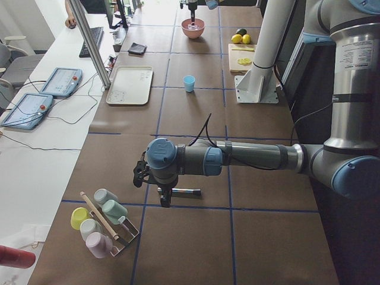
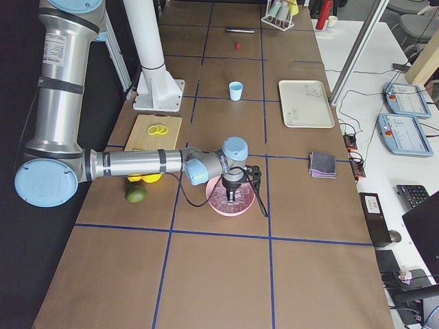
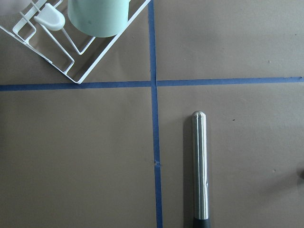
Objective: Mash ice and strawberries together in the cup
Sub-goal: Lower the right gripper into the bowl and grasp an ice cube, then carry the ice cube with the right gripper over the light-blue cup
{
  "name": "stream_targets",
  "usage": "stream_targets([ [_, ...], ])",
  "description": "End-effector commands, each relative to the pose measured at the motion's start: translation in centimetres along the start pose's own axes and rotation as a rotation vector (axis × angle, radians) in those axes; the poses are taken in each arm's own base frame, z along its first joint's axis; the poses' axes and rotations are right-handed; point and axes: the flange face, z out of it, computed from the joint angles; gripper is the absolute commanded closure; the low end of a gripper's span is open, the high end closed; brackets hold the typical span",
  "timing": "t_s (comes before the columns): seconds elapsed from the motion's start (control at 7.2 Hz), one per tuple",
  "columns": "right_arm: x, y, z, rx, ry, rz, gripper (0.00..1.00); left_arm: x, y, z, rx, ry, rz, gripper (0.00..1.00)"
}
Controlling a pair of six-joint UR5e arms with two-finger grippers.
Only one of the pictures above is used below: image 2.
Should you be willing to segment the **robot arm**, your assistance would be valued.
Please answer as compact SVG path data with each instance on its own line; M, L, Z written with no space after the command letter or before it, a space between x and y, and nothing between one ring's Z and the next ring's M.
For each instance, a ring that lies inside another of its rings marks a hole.
M77 142L91 42L106 33L103 1L41 1L45 46L38 80L38 112L32 140L25 144L23 164L14 186L27 203L59 206L73 197L81 182L100 177L183 172L193 185L221 177L226 197L248 179L248 146L227 138L221 149L97 152Z

